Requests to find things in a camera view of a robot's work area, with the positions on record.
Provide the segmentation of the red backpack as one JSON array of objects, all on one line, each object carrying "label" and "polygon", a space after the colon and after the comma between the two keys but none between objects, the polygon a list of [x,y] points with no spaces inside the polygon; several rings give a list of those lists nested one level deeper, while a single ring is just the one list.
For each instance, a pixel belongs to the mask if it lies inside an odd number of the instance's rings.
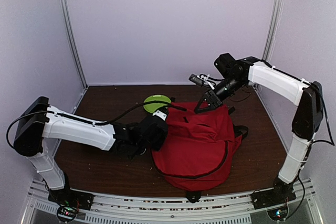
[{"label": "red backpack", "polygon": [[177,106],[185,111],[169,110],[167,137],[160,150],[151,154],[159,174],[185,191],[191,203],[228,178],[233,156],[248,135],[248,127],[233,124],[227,106],[196,114],[196,105],[179,102]]}]

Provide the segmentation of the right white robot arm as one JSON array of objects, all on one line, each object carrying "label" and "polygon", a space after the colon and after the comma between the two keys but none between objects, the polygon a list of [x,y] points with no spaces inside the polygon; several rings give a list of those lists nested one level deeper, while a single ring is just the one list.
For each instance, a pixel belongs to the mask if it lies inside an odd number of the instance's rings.
[{"label": "right white robot arm", "polygon": [[296,106],[291,124],[292,142],[273,188],[251,196],[255,207],[281,204],[286,199],[293,199],[293,184],[316,143],[314,137],[322,120],[327,119],[322,85],[317,81],[299,79],[252,56],[236,60],[225,53],[215,60],[214,65],[223,77],[221,80],[204,74],[189,77],[196,85],[209,88],[195,107],[195,113],[216,110],[235,91],[253,84],[281,95]]}]

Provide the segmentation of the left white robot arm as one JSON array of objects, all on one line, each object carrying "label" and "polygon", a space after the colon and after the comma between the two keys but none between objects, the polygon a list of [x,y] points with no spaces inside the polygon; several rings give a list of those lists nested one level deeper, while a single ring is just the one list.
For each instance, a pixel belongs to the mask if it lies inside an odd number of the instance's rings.
[{"label": "left white robot arm", "polygon": [[55,138],[90,145],[103,151],[125,148],[129,158],[142,155],[148,148],[158,151],[163,145],[168,125],[169,108],[186,109],[169,102],[154,100],[160,104],[152,114],[139,123],[121,124],[118,120],[139,108],[135,105],[115,119],[96,121],[69,114],[49,104],[47,97],[38,97],[9,128],[17,130],[13,142],[8,145],[18,154],[30,159],[37,173],[46,182],[49,194],[64,205],[71,205],[77,196],[70,189],[69,178],[48,154],[46,138]]}]

